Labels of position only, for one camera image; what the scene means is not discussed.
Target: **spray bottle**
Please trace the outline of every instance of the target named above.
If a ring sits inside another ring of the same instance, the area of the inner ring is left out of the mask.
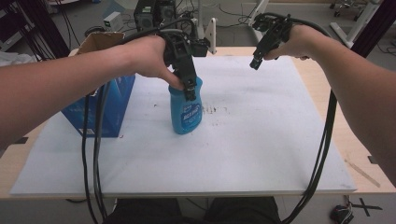
[[[189,99],[184,91],[179,91],[169,86],[172,125],[174,131],[178,134],[192,132],[201,122],[202,101],[200,90],[202,83],[202,80],[197,77],[194,88],[195,99]]]

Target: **finger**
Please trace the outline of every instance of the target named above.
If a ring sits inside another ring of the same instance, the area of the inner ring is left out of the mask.
[[[175,76],[175,74],[171,73],[167,68],[161,72],[159,77],[165,80],[171,87],[180,91],[184,90],[184,85],[180,79]]]
[[[279,47],[277,49],[273,49],[271,51],[269,51],[266,55],[264,55],[264,60],[273,60],[279,56],[282,56],[283,54],[283,48]]]

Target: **wire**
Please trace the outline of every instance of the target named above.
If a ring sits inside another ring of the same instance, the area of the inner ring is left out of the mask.
[[[191,3],[191,6],[192,6],[192,11],[194,11],[195,7],[194,7],[194,3],[192,2],[192,0],[190,0],[190,3]]]
[[[186,200],[189,201],[190,203],[192,203],[193,205],[195,205],[197,208],[199,208],[199,209],[201,209],[201,210],[203,210],[205,212],[207,211],[206,208],[203,208],[201,205],[199,205],[198,203],[195,203],[193,200],[191,200],[189,198],[186,198]]]
[[[218,5],[219,5],[219,3],[213,3],[212,5],[203,5],[203,7],[214,8],[214,7],[217,7]]]
[[[185,34],[182,30],[179,29],[166,29],[166,30],[161,30],[161,33],[179,33],[179,34]]]
[[[96,216],[92,210],[91,197],[90,197],[90,189],[88,186],[88,167],[87,167],[87,155],[86,155],[86,145],[87,145],[87,129],[88,129],[88,116],[90,109],[90,95],[85,96],[85,105],[84,105],[84,122],[82,128],[82,141],[81,141],[81,156],[82,156],[82,165],[84,168],[84,189],[85,189],[85,198],[87,199],[88,209],[90,210],[90,215],[95,224],[98,223]]]
[[[84,32],[84,36],[87,37],[91,33],[105,32],[105,31],[106,29],[103,26],[92,26]]]
[[[379,47],[379,44],[377,43],[376,46],[379,48],[379,50],[381,50],[381,52],[383,53],[388,53],[391,54],[393,56],[396,56],[396,50],[395,51],[391,51],[393,49],[396,49],[395,47],[389,47],[386,50],[382,49],[381,47]]]
[[[178,3],[178,5],[176,6],[176,8],[178,8],[178,7],[181,5],[181,3],[183,3],[182,0]]]
[[[144,30],[144,31],[138,32],[138,33],[133,34],[133,35],[128,35],[125,38],[123,38],[116,45],[123,45],[123,44],[128,43],[128,42],[130,42],[132,40],[140,38],[142,36],[158,34],[161,30],[164,30],[164,29],[166,29],[166,28],[168,28],[168,27],[170,27],[170,26],[172,26],[172,25],[174,25],[176,23],[183,22],[183,21],[186,21],[186,22],[188,22],[191,25],[190,36],[192,38],[197,38],[197,32],[196,32],[195,24],[190,19],[180,18],[180,19],[177,19],[175,21],[171,21],[171,22],[169,22],[169,23],[167,23],[167,24],[165,24],[163,26],[160,26],[160,27],[154,27],[154,28],[151,28],[151,29],[148,29],[148,30]]]
[[[103,202],[103,193],[100,183],[99,151],[102,139],[103,115],[105,114],[106,99],[108,96],[110,85],[110,82],[107,82],[107,84],[105,86],[102,86],[99,90],[98,101],[96,104],[95,140],[93,146],[93,188],[95,199],[97,201],[103,220],[105,220],[107,217],[107,211]]]
[[[70,202],[70,203],[85,203],[85,202],[87,202],[87,199],[83,199],[83,200],[66,199],[66,201]]]
[[[126,32],[134,31],[134,30],[137,30],[137,28],[135,27],[135,28],[127,29],[127,30],[123,30],[123,31],[121,31],[121,32],[122,32],[122,33],[126,33]]]
[[[298,202],[297,206],[294,208],[291,214],[282,221],[282,223],[291,223],[300,214],[303,208],[308,204],[309,200],[313,197],[317,189],[318,182],[320,180],[320,176],[323,171],[324,162],[326,161],[327,153],[329,152],[329,147],[332,139],[332,127],[335,119],[336,106],[337,106],[337,99],[335,98],[334,93],[331,91],[323,136],[320,142],[317,161],[315,164],[314,171],[311,175],[308,188],[304,192],[303,198]]]
[[[61,0],[55,0],[55,2],[59,6],[59,9],[62,12],[62,15],[64,16],[64,21],[66,22],[67,32],[68,32],[68,35],[69,35],[69,48],[71,48],[70,30],[72,31],[73,36],[76,39],[76,42],[78,43],[78,45],[80,45],[79,41],[78,41],[78,39],[76,37],[76,33],[75,33],[74,29],[73,29],[72,23],[70,22],[69,18],[67,17],[66,12],[64,11],[63,4],[62,4]]]
[[[242,14],[236,14],[236,13],[231,13],[231,12],[224,11],[224,10],[221,8],[221,4],[219,4],[219,10],[220,10],[221,12],[223,12],[223,13],[225,13],[225,14],[228,14],[228,15],[232,15],[232,16],[239,16],[240,18],[238,18],[238,22],[239,22],[239,23],[232,24],[232,25],[226,25],[226,26],[222,26],[222,25],[217,25],[217,26],[218,26],[218,27],[221,27],[221,28],[230,28],[230,27],[233,27],[233,26],[238,26],[238,25],[242,25],[242,24],[247,24],[247,20],[251,18],[251,14],[253,14],[253,12],[254,12],[255,9],[256,9],[256,7],[254,7],[254,8],[250,11],[250,13],[249,13],[248,15],[244,15],[244,9],[243,9],[243,6],[242,6],[242,4],[241,4],[241,11],[242,11]]]
[[[129,28],[133,28],[130,26],[130,23],[134,23],[134,19],[132,19],[132,16],[130,14],[121,14],[121,16],[128,16],[129,19],[122,19],[123,21],[125,21],[125,25],[128,26]]]

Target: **table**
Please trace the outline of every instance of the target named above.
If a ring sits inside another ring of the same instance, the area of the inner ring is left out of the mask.
[[[253,50],[254,48],[219,48],[217,55],[250,55]],[[321,69],[312,61],[300,62],[294,60],[293,62],[299,70],[319,114],[324,118],[330,89]],[[29,150],[42,127],[41,125],[28,134],[29,140],[25,145],[9,147],[0,160],[1,199],[16,198],[9,194],[9,190],[15,183],[18,173],[21,171],[29,154]],[[337,112],[333,140],[356,184],[358,189],[356,193],[395,192],[395,188],[390,184],[380,168],[368,161],[367,156],[369,153],[350,131],[340,110]]]

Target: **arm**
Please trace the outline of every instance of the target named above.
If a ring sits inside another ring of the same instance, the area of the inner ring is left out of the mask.
[[[109,80],[134,73],[183,86],[163,63],[158,36],[43,63],[0,67],[0,148]]]
[[[396,178],[396,73],[302,25],[293,27],[290,40],[265,59],[281,55],[307,56],[318,62],[351,130],[384,172]]]

